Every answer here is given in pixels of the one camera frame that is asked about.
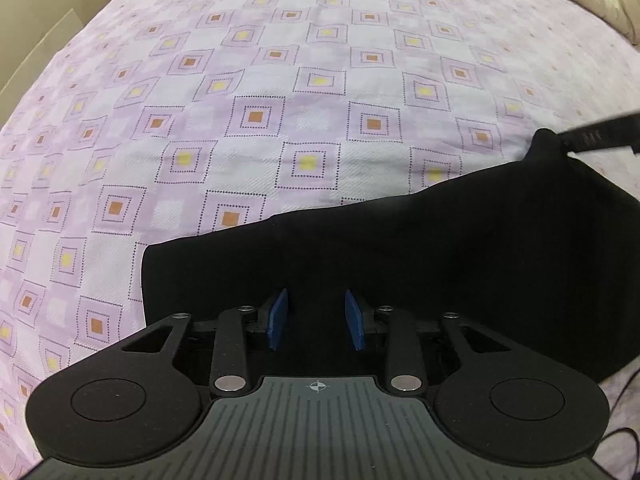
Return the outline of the black pants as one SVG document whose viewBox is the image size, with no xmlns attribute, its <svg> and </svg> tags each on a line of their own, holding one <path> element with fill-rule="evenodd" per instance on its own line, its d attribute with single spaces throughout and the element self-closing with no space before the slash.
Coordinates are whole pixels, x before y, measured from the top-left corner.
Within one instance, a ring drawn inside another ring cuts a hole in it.
<svg viewBox="0 0 640 480">
<path fill-rule="evenodd" d="M 145 249 L 146 322 L 207 321 L 288 291 L 280 375 L 343 375 L 345 292 L 432 320 L 459 313 L 594 380 L 639 353 L 639 203 L 537 131 L 517 162 L 416 194 Z"/>
</svg>

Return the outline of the purple checked bed sheet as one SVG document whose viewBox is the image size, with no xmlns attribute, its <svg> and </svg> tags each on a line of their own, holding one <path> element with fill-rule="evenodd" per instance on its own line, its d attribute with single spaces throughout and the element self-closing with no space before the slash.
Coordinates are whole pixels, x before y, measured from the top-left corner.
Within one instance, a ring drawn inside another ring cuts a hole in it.
<svg viewBox="0 0 640 480">
<path fill-rule="evenodd" d="M 144 324 L 149 244 L 414 193 L 639 105 L 570 0 L 112 0 L 1 131 L 1 474 L 44 378 Z"/>
</svg>

